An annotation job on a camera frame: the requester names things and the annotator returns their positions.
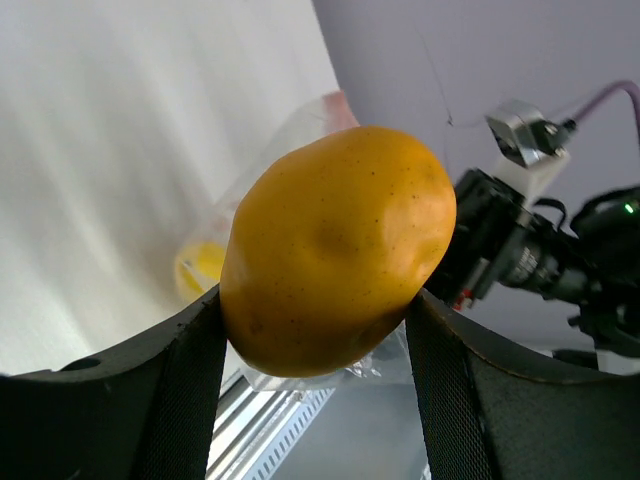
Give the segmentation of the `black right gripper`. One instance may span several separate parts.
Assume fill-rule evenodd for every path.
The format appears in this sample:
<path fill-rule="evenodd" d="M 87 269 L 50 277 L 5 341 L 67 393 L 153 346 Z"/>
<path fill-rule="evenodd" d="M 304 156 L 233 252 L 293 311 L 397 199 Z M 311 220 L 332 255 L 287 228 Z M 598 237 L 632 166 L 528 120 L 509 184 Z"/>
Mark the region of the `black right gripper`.
<path fill-rule="evenodd" d="M 529 291 L 545 300 L 575 302 L 575 268 L 561 231 L 565 205 L 543 197 L 536 206 L 561 213 L 552 223 L 525 205 L 525 198 L 479 169 L 455 185 L 456 225 L 452 240 L 425 288 L 453 309 L 483 299 L 493 284 Z"/>

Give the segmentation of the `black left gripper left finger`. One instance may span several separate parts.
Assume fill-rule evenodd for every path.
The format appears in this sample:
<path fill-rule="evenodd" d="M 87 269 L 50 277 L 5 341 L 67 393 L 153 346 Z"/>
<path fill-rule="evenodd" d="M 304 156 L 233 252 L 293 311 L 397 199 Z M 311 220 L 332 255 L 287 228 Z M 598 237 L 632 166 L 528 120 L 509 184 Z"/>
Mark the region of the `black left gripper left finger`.
<path fill-rule="evenodd" d="M 213 288 L 61 370 L 2 376 L 2 478 L 205 478 L 226 345 Z"/>

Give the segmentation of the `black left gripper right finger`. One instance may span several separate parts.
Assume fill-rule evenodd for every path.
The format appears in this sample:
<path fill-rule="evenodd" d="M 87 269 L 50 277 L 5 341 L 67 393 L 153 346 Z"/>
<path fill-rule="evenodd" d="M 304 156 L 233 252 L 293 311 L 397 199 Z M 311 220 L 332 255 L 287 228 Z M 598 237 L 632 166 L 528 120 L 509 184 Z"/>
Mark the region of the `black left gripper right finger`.
<path fill-rule="evenodd" d="M 638 376 L 529 350 L 426 290 L 405 323 L 432 478 L 638 478 Z"/>

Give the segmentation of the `orange yellow potato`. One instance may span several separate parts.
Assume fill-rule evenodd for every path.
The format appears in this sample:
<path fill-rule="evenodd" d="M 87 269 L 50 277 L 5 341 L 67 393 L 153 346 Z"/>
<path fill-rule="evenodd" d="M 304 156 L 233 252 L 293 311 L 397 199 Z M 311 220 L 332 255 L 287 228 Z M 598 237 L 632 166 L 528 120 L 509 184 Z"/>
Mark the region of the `orange yellow potato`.
<path fill-rule="evenodd" d="M 448 174 L 410 134 L 360 126 L 285 155 L 233 219 L 219 286 L 231 345 L 276 377 L 355 363 L 401 323 L 455 224 Z"/>

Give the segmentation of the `yellow lemon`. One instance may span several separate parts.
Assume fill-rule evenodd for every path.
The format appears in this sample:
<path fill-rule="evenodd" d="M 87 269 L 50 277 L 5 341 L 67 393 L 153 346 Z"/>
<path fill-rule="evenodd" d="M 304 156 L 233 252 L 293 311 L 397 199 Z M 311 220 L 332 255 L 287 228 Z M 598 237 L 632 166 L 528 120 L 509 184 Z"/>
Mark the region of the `yellow lemon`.
<path fill-rule="evenodd" d="M 180 297 L 194 302 L 220 281 L 225 248 L 214 242 L 185 245 L 174 261 L 174 280 Z"/>

